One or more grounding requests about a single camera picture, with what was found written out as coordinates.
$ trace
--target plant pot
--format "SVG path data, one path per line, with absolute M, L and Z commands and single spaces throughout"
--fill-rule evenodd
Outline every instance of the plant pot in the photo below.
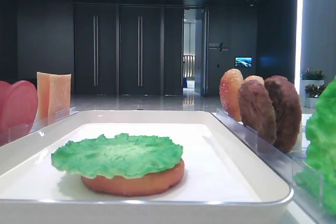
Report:
M 318 97 L 306 97 L 304 106 L 307 108 L 315 108 L 315 103 Z
M 305 99 L 306 99 L 306 91 L 305 88 L 307 85 L 312 85 L 314 84 L 315 86 L 321 86 L 324 84 L 324 80 L 320 80 L 320 81 L 315 81 L 315 80 L 301 80 L 300 81 L 300 104 L 301 106 L 305 106 Z

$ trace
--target white plate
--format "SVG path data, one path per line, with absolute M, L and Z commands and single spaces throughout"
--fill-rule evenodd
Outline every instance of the white plate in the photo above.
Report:
M 183 145 L 181 183 L 160 195 L 122 198 L 93 193 L 79 175 L 51 166 L 51 153 L 69 140 L 120 133 L 169 136 Z M 79 112 L 0 148 L 0 216 L 5 223 L 58 223 L 70 216 L 81 223 L 93 217 L 95 223 L 105 223 L 104 218 L 113 217 L 123 223 L 158 218 L 160 223 L 203 224 L 203 215 L 211 215 L 211 223 L 223 223 L 223 218 L 225 223 L 276 223 L 292 194 L 291 187 L 207 112 Z M 14 215 L 25 209 L 30 218 Z

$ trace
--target screen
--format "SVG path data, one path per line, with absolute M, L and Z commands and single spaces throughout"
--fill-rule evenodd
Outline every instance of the screen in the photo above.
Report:
M 252 58 L 242 58 L 242 57 L 236 57 L 235 58 L 235 67 L 236 68 L 250 68 L 252 67 Z

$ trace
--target green lettuce model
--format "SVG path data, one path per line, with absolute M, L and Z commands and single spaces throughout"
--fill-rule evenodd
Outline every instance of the green lettuce model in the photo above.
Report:
M 336 79 L 316 101 L 316 111 L 306 124 L 306 137 L 310 141 L 306 163 L 318 172 L 306 168 L 295 177 L 298 186 L 315 197 L 320 197 L 322 174 L 323 203 L 336 215 Z
M 148 173 L 173 168 L 181 161 L 183 147 L 169 137 L 100 135 L 80 142 L 69 141 L 52 155 L 52 165 L 60 171 L 87 178 L 122 176 L 139 178 Z

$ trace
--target acrylic divider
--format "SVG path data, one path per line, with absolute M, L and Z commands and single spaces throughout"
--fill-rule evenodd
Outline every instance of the acrylic divider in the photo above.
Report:
M 336 188 L 327 185 L 323 175 L 308 166 L 302 157 L 290 158 L 273 145 L 258 136 L 252 128 L 245 127 L 226 111 L 217 109 L 216 117 L 243 143 L 245 143 L 261 160 L 273 169 L 294 189 L 294 201 L 317 223 L 336 223 L 336 216 L 328 213 L 328 206 L 336 205 Z M 303 174 L 310 185 L 297 184 L 298 176 Z
M 48 118 L 44 118 L 41 120 L 35 120 L 33 123 L 30 124 L 20 124 L 13 128 L 10 128 L 8 132 L 4 132 L 0 134 L 0 147 L 13 142 L 21 137 L 24 137 L 32 132 L 38 131 L 48 125 L 56 123 L 70 115 L 76 113 L 76 108 L 70 108 L 70 110 L 60 110 L 56 112 L 55 115 L 50 116 Z

